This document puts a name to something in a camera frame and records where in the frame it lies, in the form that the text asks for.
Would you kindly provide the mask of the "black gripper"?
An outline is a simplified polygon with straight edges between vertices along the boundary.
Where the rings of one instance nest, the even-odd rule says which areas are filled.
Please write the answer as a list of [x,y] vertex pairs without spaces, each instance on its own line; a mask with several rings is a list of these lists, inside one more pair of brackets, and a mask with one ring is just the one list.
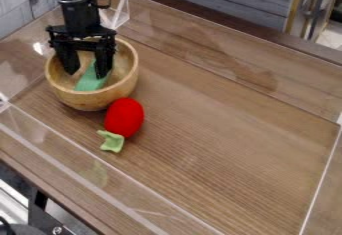
[[60,58],[64,71],[73,75],[80,68],[76,51],[95,52],[96,78],[104,78],[112,69],[112,58],[116,52],[116,31],[98,26],[86,34],[76,34],[68,32],[63,25],[48,26],[45,31],[49,35],[49,46]]

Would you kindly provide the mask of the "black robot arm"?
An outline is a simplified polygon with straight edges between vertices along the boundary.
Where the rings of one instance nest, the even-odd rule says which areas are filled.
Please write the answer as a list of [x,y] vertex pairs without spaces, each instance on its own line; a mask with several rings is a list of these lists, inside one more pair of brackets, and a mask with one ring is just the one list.
[[48,26],[49,46],[55,49],[64,71],[73,75],[80,68],[79,51],[95,54],[95,75],[102,79],[114,66],[116,31],[100,24],[98,0],[59,0],[64,24]]

